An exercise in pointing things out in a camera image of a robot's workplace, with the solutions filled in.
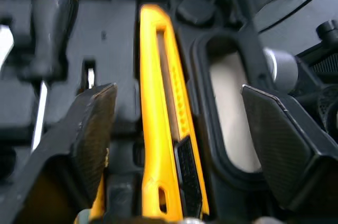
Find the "screwdriver shaft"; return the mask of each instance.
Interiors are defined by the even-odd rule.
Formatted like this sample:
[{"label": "screwdriver shaft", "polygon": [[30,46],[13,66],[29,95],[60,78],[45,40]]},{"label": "screwdriver shaft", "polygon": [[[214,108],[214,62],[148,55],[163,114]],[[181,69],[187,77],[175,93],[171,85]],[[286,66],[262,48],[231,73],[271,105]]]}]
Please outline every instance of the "screwdriver shaft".
[{"label": "screwdriver shaft", "polygon": [[41,81],[39,107],[37,109],[36,123],[33,132],[32,151],[36,149],[41,140],[44,124],[44,112],[46,108],[48,87],[45,81]]}]

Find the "plastic tool case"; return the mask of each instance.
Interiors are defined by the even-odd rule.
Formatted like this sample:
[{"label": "plastic tool case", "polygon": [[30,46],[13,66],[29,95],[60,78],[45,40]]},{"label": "plastic tool case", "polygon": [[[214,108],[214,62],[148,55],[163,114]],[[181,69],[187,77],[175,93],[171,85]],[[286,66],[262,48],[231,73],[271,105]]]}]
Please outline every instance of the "plastic tool case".
[{"label": "plastic tool case", "polygon": [[[97,86],[117,83],[106,173],[106,212],[121,218],[142,214],[145,149],[139,91],[139,18],[145,4],[159,6],[173,24],[210,208],[204,219],[251,221],[278,215],[281,210],[262,173],[243,172],[227,156],[209,75],[211,59],[238,51],[248,83],[256,88],[274,88],[246,0],[79,0],[74,26],[61,55],[64,77],[52,83],[49,92],[45,131],[66,115],[78,93],[88,87],[88,69],[94,70]],[[0,72],[1,151],[16,159],[1,177],[3,198],[11,184],[24,182],[18,177],[29,158],[37,110],[39,85],[19,78],[34,52],[31,10],[32,0],[0,0],[0,23],[10,26],[15,42]],[[77,213],[81,207],[83,204],[74,206],[72,211]]]}]

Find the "textured black panel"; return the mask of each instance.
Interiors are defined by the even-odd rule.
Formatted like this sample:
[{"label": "textured black panel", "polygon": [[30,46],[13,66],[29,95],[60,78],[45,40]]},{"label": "textured black panel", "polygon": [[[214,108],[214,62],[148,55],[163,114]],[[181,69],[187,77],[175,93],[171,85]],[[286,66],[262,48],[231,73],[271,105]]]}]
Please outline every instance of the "textured black panel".
[{"label": "textured black panel", "polygon": [[73,152],[74,168],[77,170],[88,197],[92,201],[96,197],[105,167],[105,157],[110,139],[110,130],[102,130],[100,139],[97,138],[97,130],[99,128],[111,128],[115,109],[116,86],[106,90],[104,95],[106,97],[101,98],[101,102],[96,102],[94,106],[87,109],[86,112],[91,112],[94,115],[82,121],[81,126],[86,129],[78,137],[84,137],[84,140],[75,143]]},{"label": "textured black panel", "polygon": [[310,149],[274,99],[249,88],[242,95],[265,178],[278,201],[287,204],[311,156]]}]

